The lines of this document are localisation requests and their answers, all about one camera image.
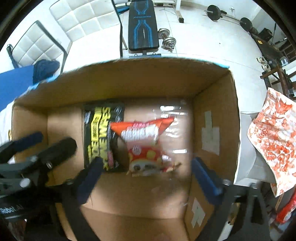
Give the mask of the white quilted chair near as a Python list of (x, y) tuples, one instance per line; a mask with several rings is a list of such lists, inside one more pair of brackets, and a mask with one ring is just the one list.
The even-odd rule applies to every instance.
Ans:
[(60, 63), (57, 73), (62, 73), (68, 54), (64, 47), (47, 31), (40, 21), (35, 21), (11, 50), (15, 67), (34, 65), (40, 60)]

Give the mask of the chrome dumbbell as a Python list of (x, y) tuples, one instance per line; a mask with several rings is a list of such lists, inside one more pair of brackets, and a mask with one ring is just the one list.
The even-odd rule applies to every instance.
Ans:
[(176, 39), (170, 36), (170, 31), (166, 28), (158, 30), (158, 37), (162, 40), (162, 46), (168, 50), (174, 50), (176, 46)]

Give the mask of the black shoe shine wipes pack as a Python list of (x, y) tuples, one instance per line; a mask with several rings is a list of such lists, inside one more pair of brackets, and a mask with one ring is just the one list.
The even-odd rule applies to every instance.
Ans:
[(123, 172), (117, 160), (118, 135), (112, 131), (112, 123), (122, 122), (125, 105), (122, 102), (97, 101), (84, 105), (84, 167), (100, 157), (103, 170), (108, 173)]

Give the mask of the black blue weight bench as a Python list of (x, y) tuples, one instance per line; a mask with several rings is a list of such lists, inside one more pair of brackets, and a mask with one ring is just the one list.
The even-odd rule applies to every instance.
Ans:
[(132, 1), (129, 5), (128, 48), (133, 52), (159, 48), (156, 15), (151, 0)]

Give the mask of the blue cushion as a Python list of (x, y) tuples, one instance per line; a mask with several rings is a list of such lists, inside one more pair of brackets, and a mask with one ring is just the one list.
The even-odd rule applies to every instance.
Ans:
[(0, 110), (33, 85), (34, 66), (16, 68), (0, 74)]

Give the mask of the black bag with clutter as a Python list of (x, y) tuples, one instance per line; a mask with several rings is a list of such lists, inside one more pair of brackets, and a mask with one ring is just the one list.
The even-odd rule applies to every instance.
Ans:
[(269, 233), (271, 240), (281, 240), (290, 228), (295, 218), (295, 187), (274, 198), (273, 205), (269, 204)]

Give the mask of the dark wooden chair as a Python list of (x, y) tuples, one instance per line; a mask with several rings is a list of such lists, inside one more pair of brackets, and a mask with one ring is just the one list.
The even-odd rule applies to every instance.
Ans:
[(269, 87), (272, 88), (273, 85), (280, 84), (283, 95), (291, 100), (295, 100), (295, 81), (292, 81), (292, 78), (295, 78), (295, 67), (293, 72), (289, 71), (290, 73), (281, 67), (276, 67), (269, 72), (262, 72), (260, 78), (264, 81), (267, 89)]

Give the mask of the floor barbell with black plates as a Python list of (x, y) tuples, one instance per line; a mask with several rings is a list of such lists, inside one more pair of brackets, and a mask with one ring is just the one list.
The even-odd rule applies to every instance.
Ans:
[(219, 7), (217, 7), (216, 5), (213, 5), (213, 4), (209, 5), (208, 8), (204, 10), (204, 12), (207, 14), (208, 18), (211, 19), (212, 21), (217, 22), (218, 20), (226, 17), (231, 20), (237, 21), (240, 24), (240, 26), (243, 28), (243, 30), (251, 34), (254, 34), (256, 36), (259, 34), (258, 30), (253, 26), (250, 19), (245, 17), (238, 19), (234, 16), (230, 16), (227, 14), (226, 11), (219, 9)]

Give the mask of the grey padded chair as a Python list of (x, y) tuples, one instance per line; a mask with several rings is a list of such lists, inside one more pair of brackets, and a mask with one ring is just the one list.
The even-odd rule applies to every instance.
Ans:
[(247, 137), (247, 131), (257, 113), (240, 113), (240, 146), (234, 184), (249, 186), (260, 181), (275, 183), (274, 175), (262, 155)]

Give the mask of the white quilted chair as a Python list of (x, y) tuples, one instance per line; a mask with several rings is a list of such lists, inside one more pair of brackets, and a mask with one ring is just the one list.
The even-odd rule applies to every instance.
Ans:
[(64, 47), (47, 31), (40, 21), (35, 21), (11, 50), (15, 67), (34, 65), (40, 60), (60, 63), (57, 73), (62, 73), (68, 54)]
[(119, 25), (112, 1), (57, 1), (49, 10), (71, 42)]

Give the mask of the red panda snack bag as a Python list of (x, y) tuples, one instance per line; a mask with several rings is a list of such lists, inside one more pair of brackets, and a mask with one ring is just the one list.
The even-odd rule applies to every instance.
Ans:
[(182, 164), (168, 156), (159, 137), (174, 122), (173, 117), (158, 118), (147, 122), (119, 122), (110, 125), (126, 144), (129, 158), (128, 172), (133, 176), (175, 171)]

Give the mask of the dark blue clothing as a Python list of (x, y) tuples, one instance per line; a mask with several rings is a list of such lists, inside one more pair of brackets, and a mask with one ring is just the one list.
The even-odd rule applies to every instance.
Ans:
[(57, 60), (39, 60), (34, 64), (33, 84), (52, 77), (60, 68)]

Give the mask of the white quilted chair far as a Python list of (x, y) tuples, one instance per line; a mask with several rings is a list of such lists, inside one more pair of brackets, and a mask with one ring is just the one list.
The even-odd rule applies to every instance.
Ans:
[(71, 42), (119, 25), (112, 1), (57, 1), (49, 10)]

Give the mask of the clear plastic film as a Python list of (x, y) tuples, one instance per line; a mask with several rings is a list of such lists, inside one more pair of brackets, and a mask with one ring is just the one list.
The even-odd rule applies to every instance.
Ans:
[(178, 163), (187, 164), (192, 151), (192, 110), (187, 99), (167, 101), (160, 106), (162, 118), (174, 121), (161, 134), (159, 142), (165, 153)]

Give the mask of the white sneakers pair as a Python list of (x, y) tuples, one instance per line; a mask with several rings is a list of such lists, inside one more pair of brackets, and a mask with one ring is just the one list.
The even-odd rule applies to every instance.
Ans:
[(269, 72), (271, 70), (270, 65), (268, 64), (268, 62), (264, 57), (257, 57), (256, 59), (257, 59), (257, 62), (261, 64), (263, 71)]

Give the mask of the red white patterned cloth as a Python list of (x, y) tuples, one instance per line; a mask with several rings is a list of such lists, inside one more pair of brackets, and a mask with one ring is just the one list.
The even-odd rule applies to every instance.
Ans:
[(247, 137), (271, 169), (275, 197), (295, 186), (295, 102), (269, 88)]

